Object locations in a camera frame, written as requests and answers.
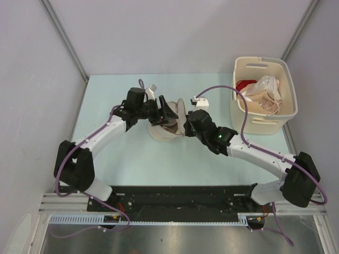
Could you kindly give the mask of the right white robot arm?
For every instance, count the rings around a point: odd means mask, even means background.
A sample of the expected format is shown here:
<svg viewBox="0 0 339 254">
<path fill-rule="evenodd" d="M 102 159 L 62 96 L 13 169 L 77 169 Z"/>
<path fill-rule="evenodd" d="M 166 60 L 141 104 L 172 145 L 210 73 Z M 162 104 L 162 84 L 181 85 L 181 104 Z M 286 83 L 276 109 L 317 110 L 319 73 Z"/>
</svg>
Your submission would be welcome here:
<svg viewBox="0 0 339 254">
<path fill-rule="evenodd" d="M 284 154 L 244 141 L 237 131 L 216 126 L 204 110 L 190 112 L 184 128 L 185 136 L 198 138 L 211 152 L 245 160 L 278 178 L 251 185 L 244 199 L 248 211 L 257 212 L 267 203 L 283 200 L 302 208 L 311 202 L 320 175 L 309 154 Z"/>
</svg>

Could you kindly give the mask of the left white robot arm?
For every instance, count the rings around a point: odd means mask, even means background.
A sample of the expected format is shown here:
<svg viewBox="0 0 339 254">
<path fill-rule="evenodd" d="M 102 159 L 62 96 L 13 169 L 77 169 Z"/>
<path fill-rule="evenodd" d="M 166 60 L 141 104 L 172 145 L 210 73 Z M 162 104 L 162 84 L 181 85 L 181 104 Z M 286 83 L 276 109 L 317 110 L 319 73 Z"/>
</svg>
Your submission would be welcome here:
<svg viewBox="0 0 339 254">
<path fill-rule="evenodd" d="M 117 198 L 112 195 L 112 187 L 96 177 L 94 158 L 139 120 L 147 119 L 152 126 L 157 126 L 178 118 L 164 96 L 155 98 L 150 88 L 131 88 L 127 98 L 111 110 L 108 120 L 101 127 L 77 142 L 65 140 L 59 145 L 54 171 L 56 184 L 65 183 L 76 191 L 99 199 L 99 206 L 107 212 L 114 210 Z"/>
</svg>

